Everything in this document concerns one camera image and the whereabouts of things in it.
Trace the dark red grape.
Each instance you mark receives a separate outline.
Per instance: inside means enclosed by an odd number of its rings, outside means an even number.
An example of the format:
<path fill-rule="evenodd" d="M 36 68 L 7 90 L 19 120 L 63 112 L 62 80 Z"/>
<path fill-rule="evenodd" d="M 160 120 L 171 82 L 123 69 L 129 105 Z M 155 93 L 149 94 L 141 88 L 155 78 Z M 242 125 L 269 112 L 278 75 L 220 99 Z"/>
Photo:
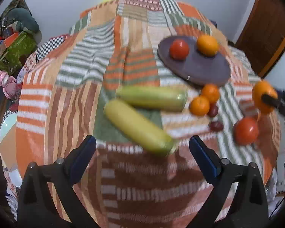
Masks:
<path fill-rule="evenodd" d="M 220 121 L 211 121 L 208 126 L 213 132 L 219 132 L 224 129 L 224 125 Z"/>
<path fill-rule="evenodd" d="M 211 118 L 217 116 L 218 114 L 218 106 L 216 104 L 211 104 L 210 105 L 210 109 L 209 109 L 209 112 L 207 113 L 207 115 Z"/>

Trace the yellow sugarcane piece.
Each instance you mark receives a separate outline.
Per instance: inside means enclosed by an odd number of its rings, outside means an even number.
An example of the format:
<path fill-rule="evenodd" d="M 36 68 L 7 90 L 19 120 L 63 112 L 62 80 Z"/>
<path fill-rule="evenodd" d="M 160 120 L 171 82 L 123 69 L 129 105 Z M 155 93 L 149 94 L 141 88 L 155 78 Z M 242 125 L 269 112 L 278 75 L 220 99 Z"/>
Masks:
<path fill-rule="evenodd" d="M 149 153 L 166 157 L 176 151 L 177 139 L 121 99 L 110 100 L 103 112 L 118 130 Z"/>
<path fill-rule="evenodd" d="M 187 91 L 159 86 L 120 86 L 116 97 L 126 103 L 144 109 L 181 112 L 187 102 Z"/>

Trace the small mandarin front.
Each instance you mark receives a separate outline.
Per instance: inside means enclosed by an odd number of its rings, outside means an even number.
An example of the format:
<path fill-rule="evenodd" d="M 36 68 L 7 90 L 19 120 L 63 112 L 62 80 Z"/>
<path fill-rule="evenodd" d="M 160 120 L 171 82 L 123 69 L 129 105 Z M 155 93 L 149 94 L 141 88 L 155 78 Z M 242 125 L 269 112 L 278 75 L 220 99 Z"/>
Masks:
<path fill-rule="evenodd" d="M 197 96 L 191 101 L 189 110 L 195 116 L 204 116 L 210 110 L 210 102 L 206 97 Z"/>

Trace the dark green cushion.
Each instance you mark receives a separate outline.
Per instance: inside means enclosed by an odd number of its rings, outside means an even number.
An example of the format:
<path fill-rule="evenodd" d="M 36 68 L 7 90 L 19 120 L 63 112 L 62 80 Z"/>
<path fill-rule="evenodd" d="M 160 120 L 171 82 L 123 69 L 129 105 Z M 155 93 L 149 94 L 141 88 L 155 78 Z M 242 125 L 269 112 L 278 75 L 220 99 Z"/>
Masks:
<path fill-rule="evenodd" d="M 14 32 L 25 31 L 34 34 L 40 31 L 40 27 L 31 13 L 24 8 L 11 10 L 4 18 L 4 26 L 11 27 Z"/>

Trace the large red tomato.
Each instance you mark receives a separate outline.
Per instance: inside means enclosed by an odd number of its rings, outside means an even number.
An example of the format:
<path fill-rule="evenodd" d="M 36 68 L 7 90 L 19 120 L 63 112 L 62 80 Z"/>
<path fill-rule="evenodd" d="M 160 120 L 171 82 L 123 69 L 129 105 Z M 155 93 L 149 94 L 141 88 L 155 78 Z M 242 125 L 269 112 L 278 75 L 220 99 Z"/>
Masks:
<path fill-rule="evenodd" d="M 258 136 L 258 124 L 252 117 L 244 117 L 233 126 L 234 141 L 240 146 L 254 143 Z"/>

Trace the green floral box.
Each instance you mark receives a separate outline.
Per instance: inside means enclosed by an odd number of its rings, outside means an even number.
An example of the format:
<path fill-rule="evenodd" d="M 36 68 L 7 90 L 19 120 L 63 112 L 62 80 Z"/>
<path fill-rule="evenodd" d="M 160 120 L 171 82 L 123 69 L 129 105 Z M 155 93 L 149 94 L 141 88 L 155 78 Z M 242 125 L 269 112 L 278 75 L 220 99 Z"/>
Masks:
<path fill-rule="evenodd" d="M 35 39 L 25 31 L 18 33 L 17 37 L 0 56 L 0 70 L 9 75 L 20 70 L 31 53 L 37 49 Z"/>

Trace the purple ceramic plate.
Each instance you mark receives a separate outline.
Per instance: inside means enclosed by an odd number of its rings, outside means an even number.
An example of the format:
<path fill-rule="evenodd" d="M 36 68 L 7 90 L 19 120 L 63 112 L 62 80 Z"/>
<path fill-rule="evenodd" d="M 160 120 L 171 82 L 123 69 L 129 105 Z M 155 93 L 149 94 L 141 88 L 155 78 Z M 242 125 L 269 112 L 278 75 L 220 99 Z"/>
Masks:
<path fill-rule="evenodd" d="M 189 46 L 189 54 L 183 61 L 177 61 L 169 54 L 170 45 L 176 39 L 184 40 Z M 231 77 L 231 68 L 226 57 L 220 52 L 212 58 L 202 55 L 197 50 L 193 36 L 169 36 L 161 40 L 158 57 L 174 74 L 196 85 L 212 83 L 223 86 Z"/>

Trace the patchwork striped bedspread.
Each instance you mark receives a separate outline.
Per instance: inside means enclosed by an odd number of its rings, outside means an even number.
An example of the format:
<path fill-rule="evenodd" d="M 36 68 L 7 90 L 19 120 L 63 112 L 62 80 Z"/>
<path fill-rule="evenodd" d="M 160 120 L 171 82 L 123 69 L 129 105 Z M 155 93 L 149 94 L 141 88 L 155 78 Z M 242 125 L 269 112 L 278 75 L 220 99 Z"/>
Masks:
<path fill-rule="evenodd" d="M 231 73 L 219 89 L 221 132 L 189 104 L 199 95 L 158 56 L 169 36 L 214 36 Z M 66 40 L 31 66 L 21 83 L 16 161 L 67 157 L 86 135 L 96 155 L 74 188 L 102 227 L 182 227 L 211 192 L 189 152 L 199 135 L 232 163 L 256 163 L 264 183 L 279 151 L 275 114 L 259 115 L 259 81 L 245 55 L 197 8 L 175 0 L 113 0 L 82 12 Z"/>

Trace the pink toy figure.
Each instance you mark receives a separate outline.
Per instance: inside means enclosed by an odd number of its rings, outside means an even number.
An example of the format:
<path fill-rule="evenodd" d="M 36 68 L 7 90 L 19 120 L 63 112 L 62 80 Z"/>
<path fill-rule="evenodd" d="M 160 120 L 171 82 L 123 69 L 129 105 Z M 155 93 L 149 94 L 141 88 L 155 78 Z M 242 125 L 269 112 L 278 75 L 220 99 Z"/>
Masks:
<path fill-rule="evenodd" d="M 0 86 L 7 99 L 13 99 L 16 94 L 16 79 L 10 76 L 6 71 L 0 70 Z"/>

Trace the small red tomato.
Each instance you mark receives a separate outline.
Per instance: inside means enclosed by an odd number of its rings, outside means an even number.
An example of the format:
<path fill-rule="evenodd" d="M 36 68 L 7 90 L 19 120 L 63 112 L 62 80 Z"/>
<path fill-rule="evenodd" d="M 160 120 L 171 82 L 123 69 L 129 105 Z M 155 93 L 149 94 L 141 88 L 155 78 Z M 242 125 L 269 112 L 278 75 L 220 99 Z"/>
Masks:
<path fill-rule="evenodd" d="M 175 39 L 170 45 L 169 55 L 174 60 L 183 61 L 189 54 L 188 44 L 181 39 Z"/>

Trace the camouflage pillow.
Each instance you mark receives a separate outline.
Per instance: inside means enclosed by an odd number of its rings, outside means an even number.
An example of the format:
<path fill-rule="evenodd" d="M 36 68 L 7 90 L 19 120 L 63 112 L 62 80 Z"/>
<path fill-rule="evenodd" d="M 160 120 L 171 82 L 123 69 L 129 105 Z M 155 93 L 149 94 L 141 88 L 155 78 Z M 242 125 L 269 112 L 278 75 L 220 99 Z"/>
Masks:
<path fill-rule="evenodd" d="M 27 6 L 27 3 L 25 2 L 25 0 L 12 0 L 9 5 L 6 7 L 6 9 L 2 12 L 1 16 L 0 16 L 0 25 L 2 24 L 2 20 L 3 18 L 13 9 L 16 8 L 23 8 L 25 10 L 27 10 L 30 14 L 31 11 Z"/>

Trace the brown wooden door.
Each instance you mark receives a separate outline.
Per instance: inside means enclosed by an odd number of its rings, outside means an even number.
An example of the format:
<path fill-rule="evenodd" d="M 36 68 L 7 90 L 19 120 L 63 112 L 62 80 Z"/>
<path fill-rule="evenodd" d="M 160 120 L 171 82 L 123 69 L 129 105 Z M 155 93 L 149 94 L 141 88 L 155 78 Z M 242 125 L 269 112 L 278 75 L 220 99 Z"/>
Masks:
<path fill-rule="evenodd" d="M 254 72 L 265 77 L 285 52 L 285 6 L 281 0 L 255 0 L 235 47 Z"/>

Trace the small mandarin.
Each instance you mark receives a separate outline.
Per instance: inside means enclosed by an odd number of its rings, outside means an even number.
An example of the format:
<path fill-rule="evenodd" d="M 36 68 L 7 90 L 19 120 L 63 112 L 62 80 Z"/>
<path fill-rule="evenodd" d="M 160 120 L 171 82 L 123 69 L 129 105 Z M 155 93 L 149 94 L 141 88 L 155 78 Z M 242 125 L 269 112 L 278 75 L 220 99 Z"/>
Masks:
<path fill-rule="evenodd" d="M 210 110 L 210 102 L 206 97 L 197 96 L 191 101 L 189 110 L 195 116 L 204 116 Z"/>
<path fill-rule="evenodd" d="M 214 84 L 206 84 L 201 90 L 201 96 L 208 99 L 211 104 L 216 104 L 220 98 L 219 88 Z"/>

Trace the yellow sugarcane piece front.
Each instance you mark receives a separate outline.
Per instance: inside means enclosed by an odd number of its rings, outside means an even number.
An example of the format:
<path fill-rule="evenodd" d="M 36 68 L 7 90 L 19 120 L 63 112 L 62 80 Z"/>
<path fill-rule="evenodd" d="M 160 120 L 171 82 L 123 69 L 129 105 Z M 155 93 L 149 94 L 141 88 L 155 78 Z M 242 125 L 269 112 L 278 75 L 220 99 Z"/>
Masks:
<path fill-rule="evenodd" d="M 103 112 L 118 130 L 149 153 L 166 157 L 176 151 L 177 139 L 121 99 L 110 100 Z"/>

